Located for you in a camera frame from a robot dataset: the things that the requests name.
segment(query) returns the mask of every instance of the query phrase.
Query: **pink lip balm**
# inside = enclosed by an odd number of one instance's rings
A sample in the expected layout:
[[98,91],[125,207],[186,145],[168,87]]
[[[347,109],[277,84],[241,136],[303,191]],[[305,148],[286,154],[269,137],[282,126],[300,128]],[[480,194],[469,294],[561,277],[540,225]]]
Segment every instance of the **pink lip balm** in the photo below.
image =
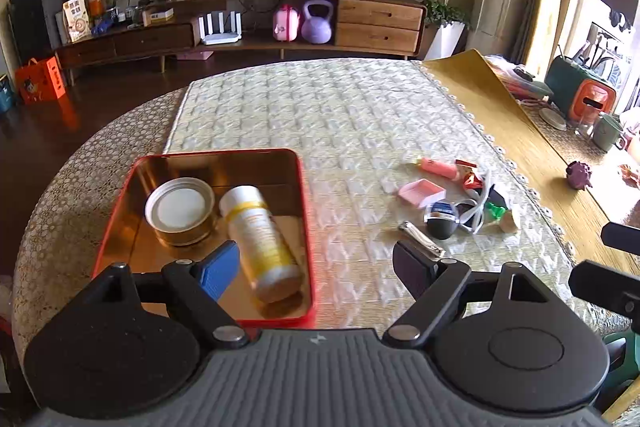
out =
[[448,178],[449,180],[455,180],[459,176],[458,168],[452,164],[438,162],[428,158],[421,158],[416,160],[416,165],[423,171],[432,172],[438,176]]

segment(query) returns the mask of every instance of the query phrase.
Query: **white planter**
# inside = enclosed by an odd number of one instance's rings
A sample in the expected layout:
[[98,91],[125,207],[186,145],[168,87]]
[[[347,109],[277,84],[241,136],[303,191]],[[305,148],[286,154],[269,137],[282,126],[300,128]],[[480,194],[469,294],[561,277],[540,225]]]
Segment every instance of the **white planter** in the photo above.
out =
[[456,48],[456,44],[458,44],[458,40],[460,40],[463,29],[465,29],[465,25],[462,22],[453,22],[446,26],[440,26],[424,59],[432,60],[434,58],[450,57]]

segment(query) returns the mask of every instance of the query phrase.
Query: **table runner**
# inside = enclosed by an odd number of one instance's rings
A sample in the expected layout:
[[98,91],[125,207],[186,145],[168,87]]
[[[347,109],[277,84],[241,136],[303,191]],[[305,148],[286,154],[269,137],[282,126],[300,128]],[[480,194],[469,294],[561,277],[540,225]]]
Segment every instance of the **table runner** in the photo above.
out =
[[588,188],[611,221],[640,227],[640,190],[626,185],[619,173],[619,165],[634,165],[626,151],[612,147],[608,153],[600,150],[592,140],[576,136],[573,129],[560,131],[546,123],[539,115],[539,107],[522,106],[527,116],[539,129],[551,146],[567,162],[579,160],[591,166],[591,183]]
[[287,147],[302,158],[312,207],[316,327],[382,333],[413,302],[393,272],[391,254],[401,238],[398,223],[421,219],[396,195],[403,184],[430,177],[408,164],[420,156],[490,167],[523,216],[522,229],[511,235],[495,227],[475,236],[458,230],[443,243],[452,257],[488,271],[519,261],[590,327],[620,327],[618,317],[571,296],[572,247],[562,228],[482,131],[419,62],[336,58],[192,83],[164,151]]

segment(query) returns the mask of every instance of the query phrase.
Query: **white lid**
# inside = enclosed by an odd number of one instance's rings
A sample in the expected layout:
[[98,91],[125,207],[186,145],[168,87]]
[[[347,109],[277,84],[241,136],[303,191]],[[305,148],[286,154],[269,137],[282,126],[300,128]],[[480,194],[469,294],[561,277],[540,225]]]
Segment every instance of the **white lid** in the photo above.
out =
[[161,232],[184,232],[213,210],[213,190],[197,178],[176,178],[160,185],[146,200],[145,217]]
[[264,198],[253,185],[240,185],[232,188],[220,198],[220,214],[222,217],[231,212],[236,206],[242,203],[263,203]]
[[566,131],[566,122],[564,118],[556,113],[554,110],[549,109],[548,107],[543,107],[538,112],[540,118],[548,123],[551,127],[558,129],[558,131]]

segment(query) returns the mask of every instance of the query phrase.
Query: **blue gripper pad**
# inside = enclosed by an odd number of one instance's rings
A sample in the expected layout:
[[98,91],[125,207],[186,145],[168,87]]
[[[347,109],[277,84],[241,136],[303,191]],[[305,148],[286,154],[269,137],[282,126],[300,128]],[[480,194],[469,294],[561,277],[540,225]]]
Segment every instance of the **blue gripper pad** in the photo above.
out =
[[207,295],[214,301],[222,294],[238,275],[240,250],[235,241],[225,241],[197,264],[196,278]]

